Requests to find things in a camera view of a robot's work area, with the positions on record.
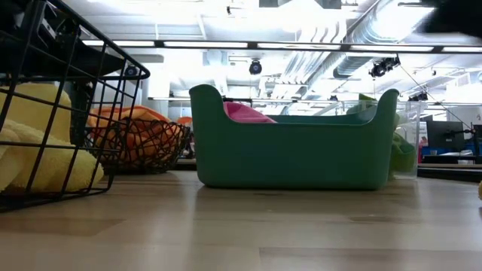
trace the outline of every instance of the ceiling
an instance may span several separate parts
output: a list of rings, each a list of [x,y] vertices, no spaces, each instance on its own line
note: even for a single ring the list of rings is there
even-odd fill
[[[288,2],[278,8],[260,8],[260,1],[269,0],[64,0],[80,15],[113,40],[211,40],[211,41],[304,41],[340,42],[357,37],[345,36],[357,31],[372,15],[353,25],[375,2],[375,0],[342,0],[342,10],[323,9],[316,0],[278,0]],[[380,0],[396,2],[397,0]],[[231,15],[226,7],[230,6]],[[407,14],[419,13],[410,10]],[[406,16],[393,9],[391,13],[376,14],[379,23],[374,26],[385,36],[404,33],[395,42],[406,44],[473,44],[474,39],[461,35],[441,38],[417,34],[413,29],[402,30]],[[480,55],[409,55],[400,54],[402,68],[396,68],[386,76],[373,80],[368,75],[373,61],[380,56],[369,56],[361,62],[347,79],[334,78],[330,61],[334,53],[293,53],[287,51],[229,50],[206,52],[206,50],[129,49],[132,55],[163,56],[156,72],[169,74],[171,91],[185,96],[186,90],[197,84],[226,84],[232,96],[251,95],[251,89],[262,89],[266,78],[278,78],[276,84],[285,80],[282,87],[276,87],[278,98],[290,98],[309,85],[302,93],[302,99],[327,99],[337,95],[338,99],[355,99],[358,93],[381,95],[390,88],[396,88],[405,95],[415,93],[419,84],[429,82],[429,92],[443,99],[445,84],[458,75],[482,70]],[[294,60],[304,59],[296,73],[289,70]],[[259,59],[263,66],[261,75],[248,72],[251,59]],[[329,72],[320,72],[321,66],[328,65]],[[261,98],[266,93],[257,93]]]

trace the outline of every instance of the cable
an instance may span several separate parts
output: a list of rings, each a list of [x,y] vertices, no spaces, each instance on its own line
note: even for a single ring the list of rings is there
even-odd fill
[[[419,88],[421,88],[421,89],[424,90],[424,88],[422,87],[422,85],[420,85],[419,82],[417,82],[417,81],[415,80],[415,78],[413,78],[412,75],[410,75],[410,73],[407,72],[407,71],[404,69],[404,67],[403,67],[402,65],[400,65],[400,68],[408,75],[408,77],[409,77],[410,79],[412,79],[413,82],[415,82],[415,84],[416,84]],[[428,91],[424,90],[423,92],[425,92],[428,96],[430,96],[430,98],[432,98],[432,99],[435,100],[434,96],[432,96]],[[436,102],[436,104],[439,104],[443,109],[445,109],[445,111],[449,112],[452,116],[454,116],[457,120],[459,120],[461,123],[463,123],[463,124],[464,124],[465,126],[467,126],[469,129],[472,129],[471,126],[469,126],[467,123],[465,123],[465,122],[464,122],[463,120],[461,120],[459,117],[457,117],[457,116],[456,116],[454,113],[452,113],[447,107],[445,107],[444,105],[442,105],[442,102]]]

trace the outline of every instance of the ventilation pipe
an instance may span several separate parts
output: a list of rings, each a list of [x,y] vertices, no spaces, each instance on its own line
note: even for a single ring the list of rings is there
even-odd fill
[[[406,0],[379,0],[365,18],[343,40],[348,44],[394,44],[401,42],[422,22],[431,8],[399,7]],[[317,88],[323,78],[346,79],[369,62],[370,56],[331,53],[308,80],[308,89]]]

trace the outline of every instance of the white ceiling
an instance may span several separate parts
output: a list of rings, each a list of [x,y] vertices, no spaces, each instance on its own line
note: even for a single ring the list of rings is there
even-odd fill
[[[308,5],[313,0],[304,1]],[[80,15],[114,40],[142,39],[182,39],[182,40],[231,40],[231,41],[296,41],[302,29],[319,18],[307,16],[307,12],[294,12],[291,8],[281,12],[281,8],[256,8],[258,0],[64,0]],[[347,24],[354,21],[374,3],[374,0],[358,1],[360,6],[353,12],[326,16],[323,24],[330,26],[340,16],[345,16]],[[227,15],[226,6],[231,5],[232,15]],[[412,34],[404,40],[409,44],[437,42],[473,44],[474,39],[453,35],[448,38],[427,37]],[[222,68],[203,65],[203,50],[129,50],[131,54],[164,56],[162,72],[168,72],[172,91],[186,90],[196,84],[213,84],[220,75],[225,77],[228,86],[258,87],[260,76],[248,72],[248,63],[237,62],[235,66]],[[262,75],[281,74],[285,71],[292,53],[275,51],[228,51],[228,56],[248,56],[260,59]],[[437,76],[460,69],[482,69],[482,56],[472,55],[400,55],[402,66],[420,84],[434,79],[430,72],[439,70]],[[332,93],[339,97],[346,93],[382,93],[389,88],[408,91],[416,83],[403,70],[396,69],[384,78],[373,81],[368,76],[372,64],[360,68],[352,79],[358,81],[336,82],[333,78],[322,81],[323,90],[317,93],[326,99]]]

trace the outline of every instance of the clear plastic bin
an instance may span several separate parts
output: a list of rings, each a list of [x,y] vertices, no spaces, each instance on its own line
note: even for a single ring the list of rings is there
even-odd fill
[[[377,105],[376,101],[337,102],[329,105],[316,115],[337,116],[354,114],[374,105]],[[398,136],[394,137],[394,141],[401,145],[398,147],[392,146],[391,178],[416,178],[419,155],[420,115],[426,109],[426,106],[424,102],[397,103],[398,121],[394,131]]]

